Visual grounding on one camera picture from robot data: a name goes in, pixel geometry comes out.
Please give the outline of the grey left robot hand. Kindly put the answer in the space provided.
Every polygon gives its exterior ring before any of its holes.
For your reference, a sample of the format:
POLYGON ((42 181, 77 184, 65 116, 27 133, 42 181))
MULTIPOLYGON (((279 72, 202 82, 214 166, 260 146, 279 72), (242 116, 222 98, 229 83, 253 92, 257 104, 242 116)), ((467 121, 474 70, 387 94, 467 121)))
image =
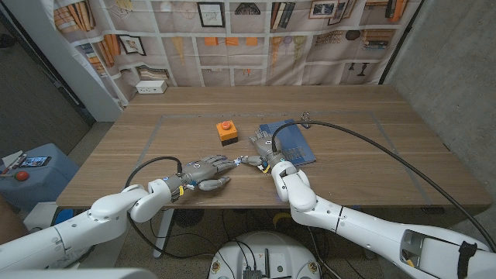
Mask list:
POLYGON ((181 179, 185 184, 198 187, 202 191, 214 191, 225 186, 229 177, 223 177, 226 171, 236 167, 233 160, 224 155, 211 155, 182 168, 181 179))

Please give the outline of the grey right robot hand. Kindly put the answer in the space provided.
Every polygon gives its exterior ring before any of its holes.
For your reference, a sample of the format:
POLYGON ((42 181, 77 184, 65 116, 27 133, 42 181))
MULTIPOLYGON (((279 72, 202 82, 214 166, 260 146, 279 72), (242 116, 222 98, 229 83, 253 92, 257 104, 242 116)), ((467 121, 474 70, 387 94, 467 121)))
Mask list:
POLYGON ((256 131, 254 136, 249 137, 249 141, 254 145, 258 154, 256 156, 240 157, 241 163, 255 166, 264 173, 267 173, 276 164, 286 160, 281 151, 274 152, 272 150, 273 144, 279 149, 281 143, 278 139, 272 140, 272 135, 266 131, 256 131))

